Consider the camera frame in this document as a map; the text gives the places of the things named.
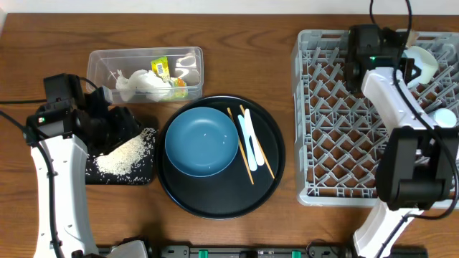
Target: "wooden chopstick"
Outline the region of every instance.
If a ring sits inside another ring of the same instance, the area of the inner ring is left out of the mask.
[[[235,120],[232,118],[231,109],[228,107],[227,110],[228,110],[229,117],[231,118],[232,122],[236,125]],[[250,172],[249,164],[247,163],[247,158],[245,157],[244,148],[242,147],[242,143],[241,143],[241,139],[239,138],[239,134],[237,135],[237,139],[239,141],[239,148],[241,149],[242,158],[244,158],[245,168],[247,169],[247,173],[249,173],[250,182],[252,182],[252,184],[254,184],[253,183],[252,172]]]
[[[239,107],[241,108],[242,114],[245,115],[245,109],[244,109],[244,107],[243,107],[242,105],[239,105]],[[271,170],[270,163],[268,162],[268,159],[266,158],[265,151],[263,151],[263,147],[261,146],[260,141],[258,140],[258,138],[257,138],[257,143],[258,143],[258,145],[259,145],[259,147],[260,147],[261,153],[263,154],[263,159],[265,159],[266,166],[268,166],[268,169],[269,169],[269,171],[270,171],[270,173],[271,173],[271,176],[272,176],[273,179],[274,179],[273,170]]]

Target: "transparent bin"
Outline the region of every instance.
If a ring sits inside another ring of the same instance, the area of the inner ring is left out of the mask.
[[[181,78],[186,82],[186,87],[156,88],[146,92],[145,90],[116,89],[117,70],[121,70],[123,76],[129,78],[135,71],[151,70],[151,61],[163,56],[167,57],[171,77]],[[155,47],[96,50],[89,56],[87,78],[94,82],[97,87],[106,86],[109,88],[113,94],[114,104],[155,102],[148,95],[161,92],[167,92],[168,94],[159,102],[195,100],[202,96],[202,85],[204,83],[202,49],[199,47]],[[87,83],[86,90],[92,92],[94,87]],[[175,95],[176,92],[183,93],[184,90],[187,92],[186,96],[177,97]],[[133,94],[133,97],[125,101],[121,94]]]

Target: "wood grain surface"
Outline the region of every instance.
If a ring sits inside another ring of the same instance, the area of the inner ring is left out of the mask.
[[[380,26],[406,27],[405,16],[377,16]],[[86,75],[97,49],[198,46],[204,50],[204,95],[248,97],[271,113],[282,131],[287,161],[273,196],[238,219],[212,221],[180,209],[158,180],[148,186],[87,186],[97,244],[137,234],[155,244],[305,247],[313,239],[344,242],[369,209],[306,207],[296,200],[290,53],[302,29],[347,29],[364,16],[9,14],[0,38],[0,100],[44,98],[44,77]],[[416,16],[414,29],[458,32],[458,16]],[[184,103],[129,105],[160,125]],[[25,123],[37,105],[1,105]],[[37,180],[22,134],[0,119],[0,257],[31,257],[38,230]],[[459,212],[442,221],[415,220],[398,244],[425,245],[431,257],[457,257]]]

